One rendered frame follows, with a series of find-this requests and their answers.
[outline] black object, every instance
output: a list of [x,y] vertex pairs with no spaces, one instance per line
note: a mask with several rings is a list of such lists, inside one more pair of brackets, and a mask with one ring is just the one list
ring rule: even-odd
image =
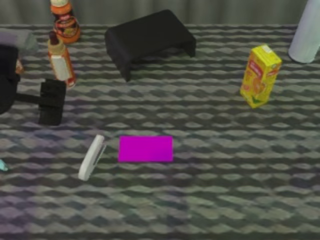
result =
[[61,123],[67,86],[63,81],[46,79],[40,96],[17,93],[20,75],[16,74],[18,50],[0,45],[0,115],[9,111],[15,101],[39,105],[41,125]]
[[163,10],[118,26],[104,35],[108,55],[129,82],[131,64],[150,54],[176,47],[196,55],[196,39],[170,11]]

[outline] gray patterned tablecloth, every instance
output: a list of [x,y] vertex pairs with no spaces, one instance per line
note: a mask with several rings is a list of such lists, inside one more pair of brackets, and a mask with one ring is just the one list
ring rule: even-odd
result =
[[[19,91],[39,94],[53,77],[51,27],[1,27],[36,34],[41,49],[23,59]],[[107,27],[83,26],[69,46],[77,86],[62,125],[37,125],[37,107],[24,103],[0,116],[10,168],[0,173],[0,239],[320,239],[320,59],[289,59],[295,25],[188,28],[195,58],[168,50],[126,83],[106,54]],[[252,110],[239,89],[250,49],[262,43],[283,67],[269,104]],[[108,148],[83,182],[96,134]],[[173,136],[174,163],[117,163],[121,135]]]

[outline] orange bottle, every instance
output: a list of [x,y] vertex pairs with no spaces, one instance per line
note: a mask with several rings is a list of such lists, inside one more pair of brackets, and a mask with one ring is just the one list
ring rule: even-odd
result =
[[51,12],[55,18],[54,31],[65,44],[76,42],[80,37],[80,27],[69,0],[50,0]]
[[68,49],[63,41],[58,38],[56,32],[49,33],[48,55],[55,75],[59,81],[64,81],[67,88],[76,84],[76,75],[73,70]]

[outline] teal object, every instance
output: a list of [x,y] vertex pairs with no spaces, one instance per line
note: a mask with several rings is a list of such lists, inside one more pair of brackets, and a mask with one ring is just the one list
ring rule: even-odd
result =
[[4,172],[9,170],[7,164],[2,159],[0,159],[0,170]]

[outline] white label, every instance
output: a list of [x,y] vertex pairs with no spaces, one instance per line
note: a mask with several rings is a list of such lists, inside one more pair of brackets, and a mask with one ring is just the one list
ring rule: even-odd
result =
[[72,77],[68,69],[67,61],[64,57],[53,55],[51,56],[51,61],[55,76],[58,80],[66,81]]
[[268,47],[267,45],[263,45],[263,46],[262,46],[262,49],[263,49],[267,54],[272,53],[271,48],[270,48],[270,47]]

